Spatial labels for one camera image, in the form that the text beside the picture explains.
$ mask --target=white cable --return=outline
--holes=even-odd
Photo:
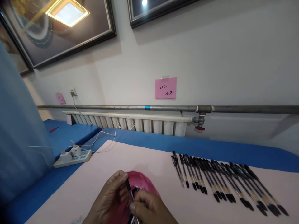
[[[116,129],[117,129],[119,123],[120,123],[122,120],[127,120],[127,119],[132,119],[132,118],[124,118],[124,119],[119,120],[119,122],[118,122],[118,124],[116,125],[116,128],[115,128],[114,139],[113,139],[113,141],[109,144],[109,146],[106,147],[105,149],[102,149],[101,151],[96,151],[96,152],[94,152],[94,153],[108,152],[108,151],[110,151],[110,150],[112,149],[112,148],[111,148],[111,149],[109,149],[109,150],[107,150],[107,151],[104,151],[104,150],[106,150],[107,148],[109,148],[110,145],[114,142],[115,137],[116,137]]]
[[[26,146],[26,148],[52,148],[52,149],[55,149],[57,151],[62,152],[61,149],[58,149],[58,148],[55,148],[55,147],[51,147],[51,146]]]
[[[96,139],[93,141],[93,143],[92,143],[91,145],[77,145],[77,146],[93,146],[94,143],[96,142],[96,140],[97,140],[99,134],[100,134],[101,132],[103,132],[103,133],[105,133],[105,134],[114,136],[113,141],[112,141],[112,142],[109,144],[109,146],[106,147],[105,149],[103,149],[103,150],[101,150],[101,151],[92,151],[92,152],[94,152],[94,153],[100,153],[100,152],[107,152],[107,151],[110,151],[111,149],[109,149],[109,150],[107,150],[107,151],[104,151],[104,150],[106,150],[107,148],[109,148],[110,145],[114,142],[114,140],[115,140],[115,138],[116,138],[116,136],[117,136],[117,135],[116,135],[116,129],[117,129],[117,127],[120,127],[120,126],[119,126],[119,123],[120,123],[122,120],[127,120],[127,119],[132,119],[132,118],[123,118],[123,119],[120,119],[120,120],[119,120],[119,122],[118,122],[117,125],[116,125],[114,135],[113,135],[113,134],[106,133],[106,132],[104,132],[104,131],[100,131],[100,132],[98,133]],[[130,130],[132,130],[132,129],[135,127],[135,122],[133,121],[133,123],[134,123],[134,125],[133,125],[133,127],[132,127],[131,129],[129,129],[129,130],[124,130],[124,129],[122,129],[122,128],[121,128],[121,129],[124,130],[124,131],[130,131]],[[62,152],[61,149],[57,149],[57,148],[55,148],[55,147],[51,147],[51,146],[27,146],[26,148],[53,148],[53,149],[55,149],[55,150],[59,150],[60,152]],[[53,165],[50,166],[50,165],[48,164],[48,162],[47,162],[47,160],[46,160],[46,156],[45,156],[43,153],[38,152],[38,151],[35,151],[35,152],[38,153],[38,154],[41,154],[41,155],[44,157],[45,162],[46,162],[46,164],[47,164],[49,167],[52,167],[52,166],[53,166]]]
[[[92,123],[88,118],[86,118],[86,117],[85,117],[85,116],[78,110],[78,108],[76,107],[75,99],[74,99],[74,96],[73,96],[73,95],[72,95],[72,98],[73,98],[73,101],[74,101],[74,106],[75,106],[76,110],[79,112],[79,114],[81,114],[81,115],[85,118],[86,122],[89,121],[89,122],[93,125],[93,123]]]
[[[120,123],[122,120],[127,120],[127,119],[132,119],[132,118],[123,118],[123,119],[120,119],[120,120],[119,120],[119,122],[118,122],[117,125],[116,125],[114,135],[113,135],[113,134],[106,133],[106,132],[104,132],[104,131],[100,131],[100,132],[98,133],[96,139],[94,140],[94,142],[93,142],[91,145],[77,145],[77,146],[93,146],[94,143],[96,142],[96,140],[97,140],[99,134],[100,134],[101,132],[103,132],[103,133],[105,133],[105,134],[108,134],[108,135],[112,135],[112,136],[114,136],[114,139],[113,139],[113,141],[112,141],[112,142],[114,142],[115,137],[117,136],[117,135],[116,135],[116,129],[119,127],[119,123]]]
[[[36,153],[38,153],[38,154],[41,154],[44,157],[45,162],[46,162],[46,164],[47,164],[48,167],[52,167],[53,166],[53,165],[49,165],[49,163],[47,162],[46,156],[42,152],[35,151],[34,149],[31,149],[31,150],[34,151],[34,152],[36,152]]]

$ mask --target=finger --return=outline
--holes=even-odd
[[[122,190],[119,191],[119,196],[120,197],[124,196],[125,194],[129,194],[127,188],[124,188],[124,189],[122,189]]]
[[[147,209],[141,202],[132,202],[130,204],[130,210],[133,215],[141,219],[143,222],[146,220],[146,223],[152,223],[151,216],[152,212]]]
[[[147,192],[145,190],[140,190],[136,194],[134,201],[135,202],[144,202],[147,207],[151,208],[154,204],[154,201],[156,200],[156,195],[151,194],[150,192]]]
[[[128,199],[129,198],[129,194],[125,194],[124,196],[122,196],[121,198],[120,198],[120,203],[123,203],[126,199]]]
[[[122,185],[119,187],[120,190],[122,190],[122,189],[124,189],[124,188],[127,189],[127,185],[126,185],[126,184],[122,184]]]
[[[119,187],[125,183],[125,181],[128,179],[128,173],[123,173],[121,176],[118,176],[115,180],[113,180],[109,184],[109,189],[112,191],[116,191],[119,189]]]
[[[124,174],[124,171],[119,170],[115,172],[108,180],[107,183],[111,183],[112,181],[116,180],[119,176],[122,176]]]

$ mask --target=framed picture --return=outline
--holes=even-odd
[[[116,36],[110,0],[3,0],[0,13],[36,69]]]
[[[198,0],[128,0],[132,28]]]
[[[2,43],[8,52],[10,58],[14,62],[21,76],[32,71],[29,62],[26,60],[20,48],[12,40],[11,35],[7,32],[6,27],[0,22],[0,44]]]

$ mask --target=wall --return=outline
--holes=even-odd
[[[81,105],[296,105],[297,0],[200,0],[131,29],[126,1],[112,0],[117,37],[24,77],[37,105],[55,93]],[[177,77],[177,98],[156,100],[154,80]],[[43,119],[66,119],[40,110]],[[187,135],[284,148],[299,154],[296,115],[211,114]]]

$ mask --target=pink note on wall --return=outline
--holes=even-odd
[[[65,100],[61,93],[56,93],[56,99],[59,104],[65,104]]]
[[[155,80],[156,99],[175,99],[177,92],[177,78]]]

